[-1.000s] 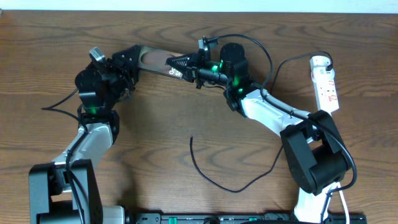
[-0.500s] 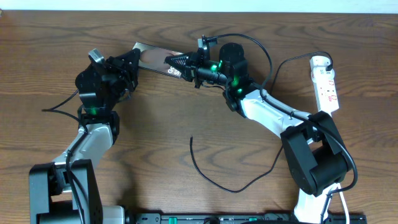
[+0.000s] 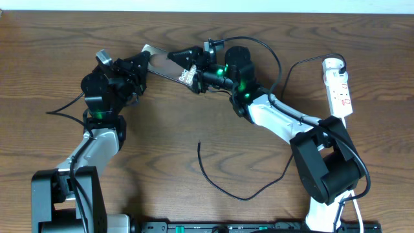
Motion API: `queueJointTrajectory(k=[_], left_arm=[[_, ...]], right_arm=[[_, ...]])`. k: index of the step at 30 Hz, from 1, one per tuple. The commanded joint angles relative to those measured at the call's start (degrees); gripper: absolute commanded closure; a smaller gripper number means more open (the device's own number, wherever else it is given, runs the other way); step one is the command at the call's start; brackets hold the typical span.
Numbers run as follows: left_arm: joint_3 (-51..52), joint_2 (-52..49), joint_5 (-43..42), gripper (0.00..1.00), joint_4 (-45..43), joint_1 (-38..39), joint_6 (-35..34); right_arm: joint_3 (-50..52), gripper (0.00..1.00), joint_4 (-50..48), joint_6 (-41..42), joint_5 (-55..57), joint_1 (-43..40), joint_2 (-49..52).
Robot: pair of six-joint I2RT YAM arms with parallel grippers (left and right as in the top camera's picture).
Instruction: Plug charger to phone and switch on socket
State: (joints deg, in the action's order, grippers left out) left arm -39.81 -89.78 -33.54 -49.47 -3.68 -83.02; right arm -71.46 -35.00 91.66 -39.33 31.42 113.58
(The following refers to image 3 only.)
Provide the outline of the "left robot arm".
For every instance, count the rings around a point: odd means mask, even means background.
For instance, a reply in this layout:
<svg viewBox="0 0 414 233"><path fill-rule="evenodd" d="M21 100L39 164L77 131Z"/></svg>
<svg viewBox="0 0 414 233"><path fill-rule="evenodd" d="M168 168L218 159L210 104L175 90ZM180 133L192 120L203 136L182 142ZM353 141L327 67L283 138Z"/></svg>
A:
<svg viewBox="0 0 414 233"><path fill-rule="evenodd" d="M121 110L146 90L148 51L112 60L96 53L97 66L81 81L87 109L79 123L83 139L62 163L31 180L33 232L138 232L128 214L108 214L100 176L126 140Z"/></svg>

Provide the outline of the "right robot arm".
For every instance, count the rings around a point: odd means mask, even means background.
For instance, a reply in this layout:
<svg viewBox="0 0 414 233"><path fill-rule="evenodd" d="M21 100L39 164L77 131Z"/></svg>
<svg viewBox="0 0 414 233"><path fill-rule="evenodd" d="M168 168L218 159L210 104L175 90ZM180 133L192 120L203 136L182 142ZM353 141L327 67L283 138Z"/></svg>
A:
<svg viewBox="0 0 414 233"><path fill-rule="evenodd" d="M269 129L290 145L301 183L311 197L307 228L336 232L343 206L358 199L354 188L367 175L344 124L352 112L344 57L338 53L321 56L331 111L325 120L300 113L261 86L246 47L228 49L224 65L217 63L214 49L200 47L170 52L167 58L194 72L193 92L204 93L209 87L229 90L230 102L240 117Z"/></svg>

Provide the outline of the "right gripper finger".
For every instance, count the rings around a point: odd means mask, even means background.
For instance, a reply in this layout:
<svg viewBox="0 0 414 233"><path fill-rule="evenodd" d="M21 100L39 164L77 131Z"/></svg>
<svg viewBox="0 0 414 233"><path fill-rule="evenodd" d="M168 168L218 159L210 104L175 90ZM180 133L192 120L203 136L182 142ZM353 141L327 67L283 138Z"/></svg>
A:
<svg viewBox="0 0 414 233"><path fill-rule="evenodd" d="M167 58L176 64L192 64L203 52L203 48L194 46L176 52L169 52Z"/></svg>
<svg viewBox="0 0 414 233"><path fill-rule="evenodd" d="M196 65L192 65L188 71L188 78L191 79L191 91L195 94L200 94L201 88L201 75L200 70L197 69Z"/></svg>

